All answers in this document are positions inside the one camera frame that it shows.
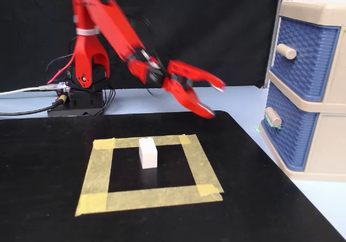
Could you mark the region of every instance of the blue drawer unit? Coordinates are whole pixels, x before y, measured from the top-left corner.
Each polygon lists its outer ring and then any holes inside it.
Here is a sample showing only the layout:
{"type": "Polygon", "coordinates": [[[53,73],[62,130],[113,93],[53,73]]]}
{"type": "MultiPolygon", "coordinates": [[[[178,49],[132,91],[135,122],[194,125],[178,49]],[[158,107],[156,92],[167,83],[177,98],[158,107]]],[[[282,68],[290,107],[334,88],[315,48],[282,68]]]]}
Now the blue drawer unit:
{"type": "Polygon", "coordinates": [[[273,83],[270,84],[267,107],[282,119],[281,129],[261,125],[281,159],[292,171],[303,171],[315,130],[318,113],[298,109],[273,83]]]}
{"type": "Polygon", "coordinates": [[[271,71],[302,99],[321,102],[339,31],[282,17],[277,44],[295,49],[297,56],[289,60],[277,52],[271,71]]]}

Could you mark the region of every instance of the black backdrop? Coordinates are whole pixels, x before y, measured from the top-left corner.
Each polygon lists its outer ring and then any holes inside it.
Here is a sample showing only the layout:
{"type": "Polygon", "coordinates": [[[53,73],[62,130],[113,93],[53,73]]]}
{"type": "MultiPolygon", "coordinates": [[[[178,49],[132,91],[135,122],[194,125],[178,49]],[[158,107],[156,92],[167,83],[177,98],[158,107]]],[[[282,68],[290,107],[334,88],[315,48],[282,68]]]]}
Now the black backdrop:
{"type": "MultiPolygon", "coordinates": [[[[164,60],[169,55],[220,77],[229,86],[264,82],[278,0],[116,0],[148,49],[164,60]]],[[[66,55],[75,36],[71,0],[2,0],[0,91],[45,84],[45,66],[66,55]]],[[[114,88],[143,88],[117,58],[110,55],[114,88]]]]}

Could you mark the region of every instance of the yellow tape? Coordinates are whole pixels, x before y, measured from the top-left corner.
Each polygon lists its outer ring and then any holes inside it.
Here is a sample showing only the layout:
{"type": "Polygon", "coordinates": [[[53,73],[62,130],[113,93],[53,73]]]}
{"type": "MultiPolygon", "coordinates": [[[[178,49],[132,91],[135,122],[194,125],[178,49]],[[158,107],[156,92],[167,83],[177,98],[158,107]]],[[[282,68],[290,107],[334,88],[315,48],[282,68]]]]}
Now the yellow tape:
{"type": "Polygon", "coordinates": [[[81,194],[108,192],[113,149],[92,149],[81,194]]]}
{"type": "Polygon", "coordinates": [[[96,150],[114,149],[114,141],[115,141],[115,138],[95,140],[92,143],[92,147],[93,149],[96,149],[96,150]]]}
{"type": "MultiPolygon", "coordinates": [[[[180,139],[177,135],[145,136],[140,138],[153,138],[155,146],[179,145],[180,139]]],[[[114,148],[138,147],[140,138],[117,138],[114,148]]]]}
{"type": "Polygon", "coordinates": [[[182,145],[189,145],[189,144],[191,144],[190,139],[186,135],[180,135],[179,139],[180,139],[180,143],[182,145]]]}
{"type": "Polygon", "coordinates": [[[182,145],[186,158],[197,185],[212,184],[219,192],[223,192],[214,170],[196,135],[188,135],[191,144],[182,145]]]}
{"type": "Polygon", "coordinates": [[[82,194],[79,198],[76,215],[105,212],[107,205],[107,192],[95,194],[82,194]]]}
{"type": "Polygon", "coordinates": [[[139,191],[108,193],[106,211],[126,211],[213,201],[222,201],[222,196],[219,193],[200,196],[195,185],[142,189],[139,191]]]}
{"type": "Polygon", "coordinates": [[[222,201],[223,189],[217,180],[196,135],[152,136],[156,146],[183,146],[197,185],[108,193],[113,152],[138,147],[140,138],[95,140],[78,202],[76,216],[81,214],[124,211],[174,205],[222,201]]]}
{"type": "Polygon", "coordinates": [[[201,196],[219,194],[218,189],[213,184],[197,184],[197,189],[201,196]]]}

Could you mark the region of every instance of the drawer knob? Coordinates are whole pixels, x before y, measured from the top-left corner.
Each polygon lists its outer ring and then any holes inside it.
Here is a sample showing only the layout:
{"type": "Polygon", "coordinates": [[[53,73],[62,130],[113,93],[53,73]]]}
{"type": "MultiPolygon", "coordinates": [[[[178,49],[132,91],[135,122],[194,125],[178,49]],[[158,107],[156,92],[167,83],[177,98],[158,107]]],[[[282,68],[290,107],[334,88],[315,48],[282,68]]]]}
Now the drawer knob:
{"type": "Polygon", "coordinates": [[[289,60],[293,60],[297,56],[297,51],[283,43],[276,47],[276,51],[285,56],[289,60]]]}
{"type": "Polygon", "coordinates": [[[280,127],[282,124],[281,117],[276,113],[273,108],[268,107],[265,109],[264,113],[267,115],[268,119],[270,120],[271,124],[274,127],[280,127]]]}

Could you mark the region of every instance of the white block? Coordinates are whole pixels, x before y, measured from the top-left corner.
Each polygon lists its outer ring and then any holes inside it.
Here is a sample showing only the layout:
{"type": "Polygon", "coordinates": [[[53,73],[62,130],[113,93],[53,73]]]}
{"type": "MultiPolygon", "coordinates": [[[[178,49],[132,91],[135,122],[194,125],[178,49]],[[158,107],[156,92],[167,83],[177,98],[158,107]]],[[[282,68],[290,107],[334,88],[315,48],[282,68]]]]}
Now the white block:
{"type": "Polygon", "coordinates": [[[157,149],[152,138],[139,139],[139,158],[142,168],[157,168],[157,149]]]}

